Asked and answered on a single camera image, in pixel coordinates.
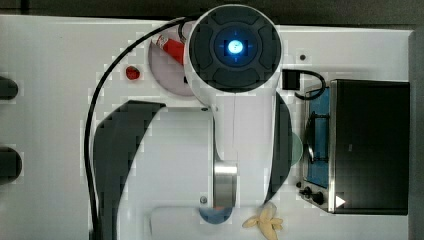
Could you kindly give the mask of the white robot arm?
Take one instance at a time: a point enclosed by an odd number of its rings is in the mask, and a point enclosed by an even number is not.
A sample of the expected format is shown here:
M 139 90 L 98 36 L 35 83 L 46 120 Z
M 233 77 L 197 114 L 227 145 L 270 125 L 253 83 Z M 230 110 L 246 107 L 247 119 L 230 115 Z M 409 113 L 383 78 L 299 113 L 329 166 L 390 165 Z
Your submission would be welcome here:
M 264 178 L 254 172 L 272 163 L 283 57 L 276 26 L 250 6 L 215 7 L 199 17 L 187 37 L 189 87 L 213 114 L 215 208 L 264 198 Z

